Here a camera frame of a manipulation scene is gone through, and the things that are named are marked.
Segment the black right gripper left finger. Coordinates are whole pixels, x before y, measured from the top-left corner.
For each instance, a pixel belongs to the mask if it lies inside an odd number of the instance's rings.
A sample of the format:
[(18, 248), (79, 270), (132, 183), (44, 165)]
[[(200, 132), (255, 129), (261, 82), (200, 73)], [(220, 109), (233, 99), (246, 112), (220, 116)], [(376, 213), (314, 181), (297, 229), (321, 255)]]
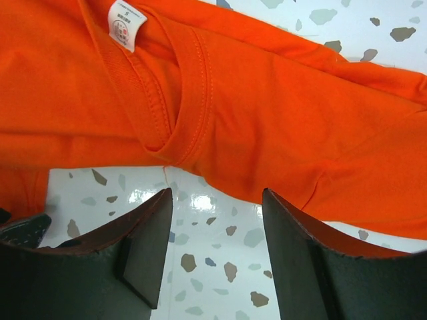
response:
[(51, 218), (1, 212), (2, 319), (149, 319), (158, 306), (171, 189), (57, 247)]

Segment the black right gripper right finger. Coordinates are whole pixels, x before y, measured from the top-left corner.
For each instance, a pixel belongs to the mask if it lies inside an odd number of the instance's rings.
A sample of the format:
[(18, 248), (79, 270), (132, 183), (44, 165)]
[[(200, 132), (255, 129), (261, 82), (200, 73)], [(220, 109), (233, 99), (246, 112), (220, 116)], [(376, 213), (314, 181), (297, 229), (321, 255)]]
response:
[(262, 194), (264, 229), (282, 319), (425, 319), (426, 253), (351, 237)]

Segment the orange t shirt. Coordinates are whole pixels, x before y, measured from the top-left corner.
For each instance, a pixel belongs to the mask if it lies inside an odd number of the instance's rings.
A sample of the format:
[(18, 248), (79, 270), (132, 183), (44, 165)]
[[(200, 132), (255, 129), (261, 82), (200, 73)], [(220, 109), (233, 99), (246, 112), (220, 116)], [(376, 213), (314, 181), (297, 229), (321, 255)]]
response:
[(426, 238), (426, 76), (201, 1), (1, 2), (1, 207), (41, 213), (53, 168), (174, 166), (232, 197)]

